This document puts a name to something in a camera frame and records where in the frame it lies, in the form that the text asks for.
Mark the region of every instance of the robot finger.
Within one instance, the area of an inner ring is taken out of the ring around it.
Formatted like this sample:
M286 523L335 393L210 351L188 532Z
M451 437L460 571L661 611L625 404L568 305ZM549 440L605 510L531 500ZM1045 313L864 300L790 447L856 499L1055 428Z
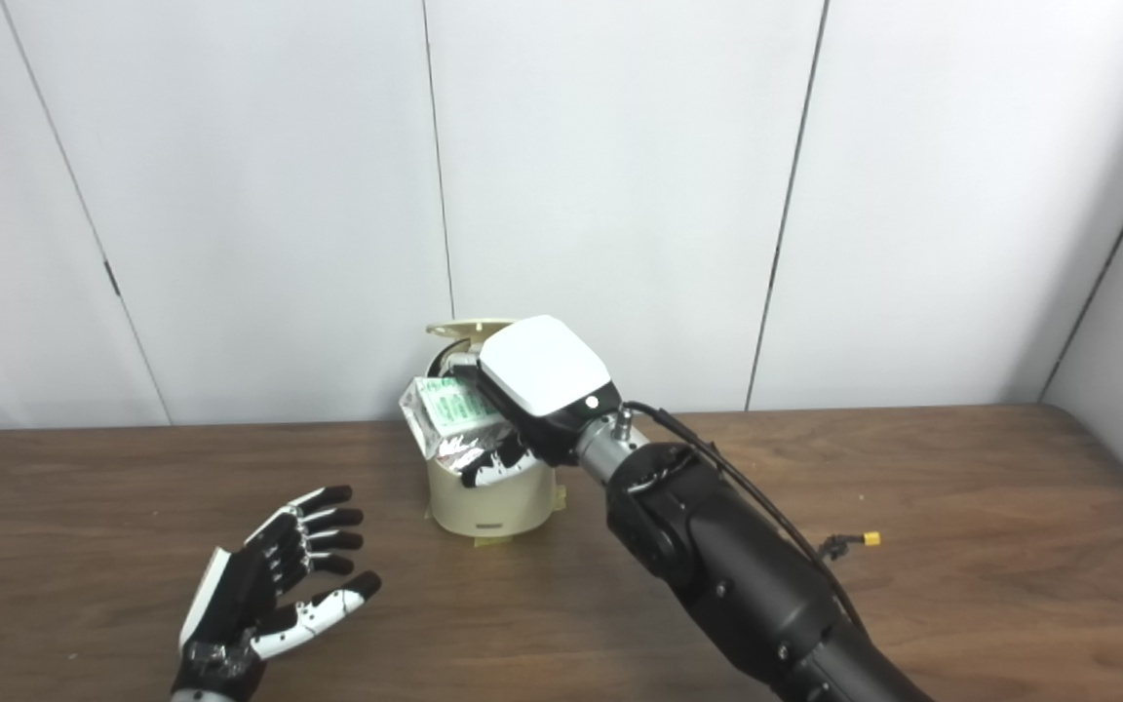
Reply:
M277 609L263 620L249 646L264 662L298 648L355 612L380 585L380 576L366 571L336 590Z
M302 526L309 532L323 530L326 528L341 528L343 526L358 526L362 523L362 510L323 510L304 517Z
M320 507L339 505L340 502L346 502L349 498L353 498L353 489L348 484L336 484L331 487L321 487L314 492L302 494L302 496L291 501L289 507L295 507L309 514Z
M281 573L276 578L276 596L284 595L285 592L296 587L298 583L302 582L310 572L308 563L298 563Z
M357 550L362 548L362 535L351 534L348 530L321 530L309 537L311 550L331 550L331 548L344 548L344 550Z
M353 573L353 560L334 554L311 554L311 566L316 571L347 576Z
M286 548L280 548L275 554L272 554L267 558L267 565L271 565L272 573L280 576L280 574L292 573L295 567L307 567L307 556L309 550L302 545L302 541L298 539L291 546Z
M275 514L256 528L254 534L246 538L245 545L258 548L263 555L270 555L281 546L282 541L295 536L298 536L298 517L285 507L276 510Z

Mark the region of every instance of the container lid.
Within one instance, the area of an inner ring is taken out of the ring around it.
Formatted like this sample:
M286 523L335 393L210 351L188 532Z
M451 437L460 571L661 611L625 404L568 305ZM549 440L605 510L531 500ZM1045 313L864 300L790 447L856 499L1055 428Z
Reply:
M505 319L453 320L427 325L427 334L445 338L468 338L473 344L481 344L487 337L517 321Z

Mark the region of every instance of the wooden tabletop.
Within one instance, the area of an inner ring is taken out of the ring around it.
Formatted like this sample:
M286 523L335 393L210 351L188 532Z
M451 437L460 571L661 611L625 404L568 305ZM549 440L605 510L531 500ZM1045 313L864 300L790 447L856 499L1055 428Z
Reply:
M942 701L1123 702L1123 468L1042 405L694 414L815 539L883 650ZM0 432L0 699L165 699L216 545L353 484L384 589L273 662L257 702L772 699L709 645L563 469L500 546L424 519L404 425ZM312 590L335 576L313 576Z

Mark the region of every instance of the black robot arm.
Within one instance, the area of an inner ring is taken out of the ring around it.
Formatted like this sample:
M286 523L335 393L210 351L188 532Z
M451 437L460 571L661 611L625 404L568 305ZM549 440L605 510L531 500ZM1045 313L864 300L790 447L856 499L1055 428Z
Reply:
M605 365L560 321L509 325L454 373L481 388L536 456L579 465L604 485L612 532L737 668L785 702L931 702L874 646L823 557L777 507L677 419L623 403ZM649 443L632 410L682 443Z
M743 674L786 702L928 702L810 558L699 450L649 444L606 484L608 523Z

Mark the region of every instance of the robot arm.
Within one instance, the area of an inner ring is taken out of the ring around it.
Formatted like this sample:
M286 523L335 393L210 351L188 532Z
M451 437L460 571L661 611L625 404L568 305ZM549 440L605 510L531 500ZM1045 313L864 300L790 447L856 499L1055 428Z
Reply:
M281 507L246 538L240 550L216 548L180 631L180 672L173 702L246 702L268 658L314 639L380 590L371 571L312 599L277 608L277 599L308 574L353 573L362 537L341 530L362 522L359 510L335 507L348 485L303 494Z
M777 508L677 419L623 403L605 365L565 325L533 317L508 326L454 372L474 379L536 456L578 465L604 485L610 530L743 674L785 702L930 702L874 646L842 586ZM649 443L632 426L634 410L681 440Z

